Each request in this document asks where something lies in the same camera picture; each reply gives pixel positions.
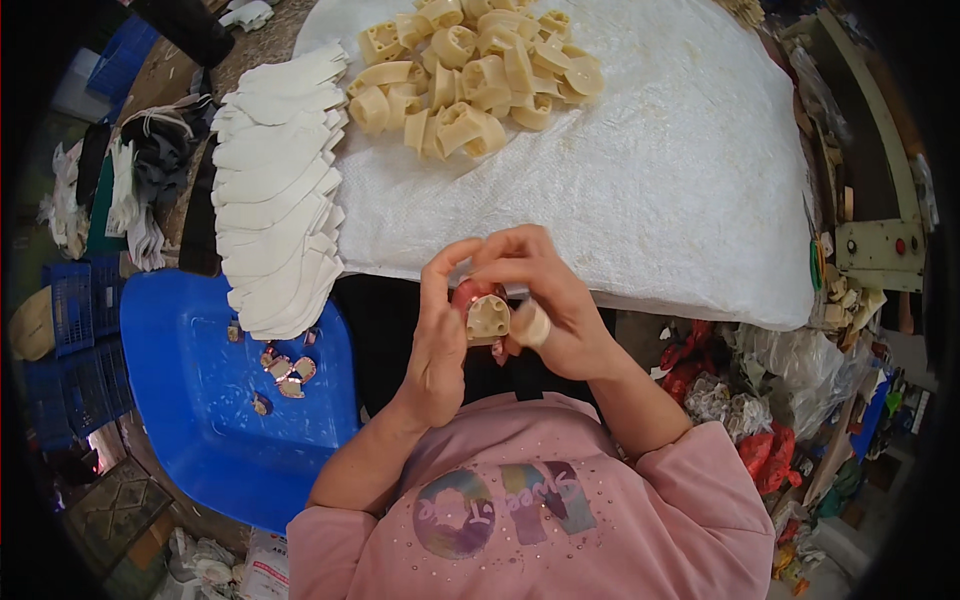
stack of white fabric pieces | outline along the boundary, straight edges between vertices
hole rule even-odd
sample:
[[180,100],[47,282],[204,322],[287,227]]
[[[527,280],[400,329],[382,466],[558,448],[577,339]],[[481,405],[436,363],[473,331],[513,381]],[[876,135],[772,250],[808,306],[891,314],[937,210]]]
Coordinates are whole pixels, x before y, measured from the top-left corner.
[[330,165],[343,139],[347,96],[336,82],[347,54],[328,44],[295,60],[262,64],[224,96],[211,129],[220,145],[210,200],[227,294],[254,340],[289,340],[311,327],[344,270]]

beige plastic part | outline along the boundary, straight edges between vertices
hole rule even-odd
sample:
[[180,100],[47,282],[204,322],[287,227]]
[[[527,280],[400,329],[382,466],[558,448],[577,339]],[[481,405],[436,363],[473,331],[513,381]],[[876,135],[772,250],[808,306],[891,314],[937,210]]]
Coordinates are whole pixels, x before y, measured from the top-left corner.
[[514,32],[502,25],[488,27],[477,38],[477,50],[480,52],[480,57],[496,54],[502,58],[507,49],[514,45],[514,35]]
[[486,112],[480,114],[484,119],[483,132],[464,144],[464,152],[471,158],[499,152],[507,145],[507,133],[503,131],[500,121]]
[[426,72],[430,75],[436,75],[437,63],[440,62],[440,57],[433,51],[433,48],[427,46],[426,49],[420,53],[420,57],[423,59],[423,68],[426,69]]
[[573,44],[564,44],[564,47],[561,48],[561,52],[566,54],[571,59],[590,59],[593,64],[600,68],[600,59],[596,58],[593,54],[583,50],[580,46],[574,46]]
[[479,19],[494,8],[491,0],[462,0],[462,2],[464,5],[469,5],[470,16],[474,19]]
[[453,79],[453,71],[444,69],[442,64],[437,65],[437,74],[430,80],[427,87],[427,107],[432,114],[441,108],[453,104],[457,96],[457,86]]
[[557,82],[557,91],[564,98],[564,104],[569,105],[591,105],[597,101],[596,96],[585,96],[570,87],[566,80]]
[[490,115],[497,119],[506,119],[510,114],[510,105],[497,105],[490,109]]
[[453,69],[453,103],[466,102],[467,95],[464,94],[464,74]]
[[557,74],[551,71],[550,69],[541,67],[538,64],[533,64],[532,62],[530,64],[534,67],[534,77],[541,77],[544,79],[553,79],[554,77],[557,76]]
[[426,129],[426,119],[430,111],[426,108],[417,114],[407,117],[403,125],[403,145],[410,146],[417,151],[417,156],[423,158],[423,132]]
[[386,130],[393,132],[403,129],[407,117],[423,110],[423,100],[420,96],[404,92],[414,91],[411,84],[403,84],[410,89],[392,87],[387,94],[387,104],[390,106],[390,118],[387,119]]
[[437,138],[437,117],[427,117],[426,126],[423,128],[422,156],[446,160],[443,146]]
[[542,132],[550,125],[550,109],[553,107],[553,100],[549,96],[534,96],[534,107],[513,107],[510,109],[511,116],[514,117],[520,125],[527,129]]
[[534,91],[534,67],[530,55],[523,48],[523,40],[513,35],[514,45],[503,54],[503,66],[507,72],[507,83],[512,91],[532,94]]
[[534,93],[535,94],[544,94],[557,100],[562,100],[564,98],[563,94],[560,93],[559,85],[557,80],[553,79],[544,79],[541,77],[534,78]]
[[457,103],[437,115],[437,139],[444,149],[444,156],[450,156],[457,148],[482,135],[485,116],[466,102]]
[[545,41],[538,41],[534,43],[534,56],[532,58],[532,63],[538,64],[541,67],[549,69],[557,74],[565,73],[573,66],[573,63],[566,54],[549,45]]
[[357,43],[363,60],[368,65],[394,60],[403,52],[400,37],[396,32],[396,23],[384,21],[357,34]]
[[396,34],[400,45],[413,50],[427,36],[433,33],[430,21],[422,14],[415,12],[398,12],[396,14]]
[[494,25],[502,25],[505,29],[516,32],[520,37],[528,40],[534,39],[540,31],[540,24],[537,21],[519,12],[496,9],[477,19],[477,31],[481,34]]
[[566,70],[566,82],[578,94],[596,96],[603,91],[604,82],[600,69],[589,57],[570,59],[573,66]]
[[396,60],[368,67],[347,86],[347,95],[356,98],[368,87],[406,82],[413,65],[411,60]]
[[559,34],[550,34],[547,39],[543,41],[546,45],[550,46],[554,50],[564,51],[564,41],[560,39]]
[[413,84],[417,88],[417,95],[421,96],[426,93],[430,78],[427,76],[426,70],[419,63],[414,62],[414,65],[410,67],[410,72],[407,73],[407,83]]
[[510,310],[507,302],[489,294],[474,301],[467,311],[467,339],[488,340],[510,331]]
[[387,84],[387,85],[378,85],[380,91],[383,92],[383,95],[390,99],[390,90],[395,89],[402,96],[419,96],[417,93],[417,87],[413,84],[408,84],[406,82],[402,84]]
[[438,29],[430,39],[430,48],[440,64],[448,69],[463,68],[476,49],[477,35],[466,27],[454,25]]
[[503,59],[496,54],[468,62],[463,81],[464,94],[475,108],[486,111],[510,102],[507,71]]
[[534,95],[525,94],[523,92],[515,91],[513,97],[510,99],[511,107],[534,107]]
[[490,0],[490,3],[495,9],[502,11],[519,12],[522,8],[516,0]]
[[362,94],[350,101],[350,116],[367,135],[380,135],[390,118],[390,105],[387,97],[377,86],[368,87]]
[[546,311],[530,298],[523,301],[510,320],[510,337],[525,348],[540,348],[550,336],[552,326]]
[[540,26],[548,32],[560,34],[563,39],[570,38],[570,17],[563,11],[547,11],[540,17]]
[[464,20],[460,0],[423,0],[423,8],[417,11],[417,14],[430,21],[433,31],[460,25]]

blue plastic stool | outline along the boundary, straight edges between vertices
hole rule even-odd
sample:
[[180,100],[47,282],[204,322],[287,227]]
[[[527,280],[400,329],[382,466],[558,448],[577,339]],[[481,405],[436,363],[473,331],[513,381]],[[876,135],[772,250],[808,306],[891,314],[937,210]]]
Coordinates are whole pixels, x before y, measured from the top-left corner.
[[[282,396],[260,367],[263,342],[227,339],[227,279],[165,269],[137,274],[120,300],[120,333],[136,406],[170,478],[195,501],[284,535],[320,468],[360,429],[347,326],[328,302],[316,344],[281,342],[317,374],[305,398]],[[257,415],[253,392],[274,405]]]

person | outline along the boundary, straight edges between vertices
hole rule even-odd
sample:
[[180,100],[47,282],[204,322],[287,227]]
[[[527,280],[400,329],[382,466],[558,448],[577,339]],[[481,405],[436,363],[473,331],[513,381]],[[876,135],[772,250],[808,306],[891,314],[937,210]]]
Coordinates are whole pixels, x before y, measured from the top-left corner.
[[[551,392],[461,406],[467,339],[448,277],[468,258],[477,281],[529,287],[552,320],[543,364],[587,382],[609,431]],[[532,225],[423,268],[403,383],[326,462],[287,539],[293,600],[763,598],[775,542],[723,425],[691,425]]]

red plastic bag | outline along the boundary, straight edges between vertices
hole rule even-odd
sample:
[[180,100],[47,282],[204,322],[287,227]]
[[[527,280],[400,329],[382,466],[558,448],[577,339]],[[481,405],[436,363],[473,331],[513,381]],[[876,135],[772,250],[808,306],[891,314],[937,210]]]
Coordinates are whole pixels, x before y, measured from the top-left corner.
[[740,447],[737,449],[740,453],[740,460],[743,461],[744,467],[750,473],[750,478],[754,481],[756,481],[756,475],[763,467],[763,463],[767,462],[773,446],[774,434],[772,433],[758,433],[749,438],[744,438],[740,442]]
[[[774,422],[774,445],[770,451],[770,458],[760,468],[754,479],[756,490],[760,495],[775,492],[783,483],[783,478],[790,475],[790,459],[793,458],[794,447],[793,429],[782,427]],[[797,485],[800,474],[790,477],[790,483]]]

